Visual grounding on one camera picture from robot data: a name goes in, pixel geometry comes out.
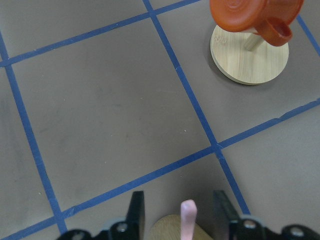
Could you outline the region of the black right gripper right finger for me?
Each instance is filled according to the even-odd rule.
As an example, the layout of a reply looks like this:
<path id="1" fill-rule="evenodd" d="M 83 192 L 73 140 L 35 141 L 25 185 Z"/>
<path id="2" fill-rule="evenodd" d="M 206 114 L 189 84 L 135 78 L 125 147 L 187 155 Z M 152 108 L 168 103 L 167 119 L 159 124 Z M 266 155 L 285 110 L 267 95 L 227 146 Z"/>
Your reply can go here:
<path id="1" fill-rule="evenodd" d="M 223 190 L 213 191 L 213 239 L 233 240 L 240 216 Z"/>

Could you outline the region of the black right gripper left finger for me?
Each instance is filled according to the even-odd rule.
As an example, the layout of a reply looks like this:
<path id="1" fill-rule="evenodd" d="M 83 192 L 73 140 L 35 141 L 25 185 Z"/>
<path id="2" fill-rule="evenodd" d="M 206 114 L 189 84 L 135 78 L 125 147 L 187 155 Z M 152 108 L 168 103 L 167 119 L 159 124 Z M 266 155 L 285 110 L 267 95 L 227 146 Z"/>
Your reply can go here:
<path id="1" fill-rule="evenodd" d="M 143 191 L 134 191 L 131 196 L 126 223 L 132 240 L 143 240 L 145 235 L 145 195 Z"/>

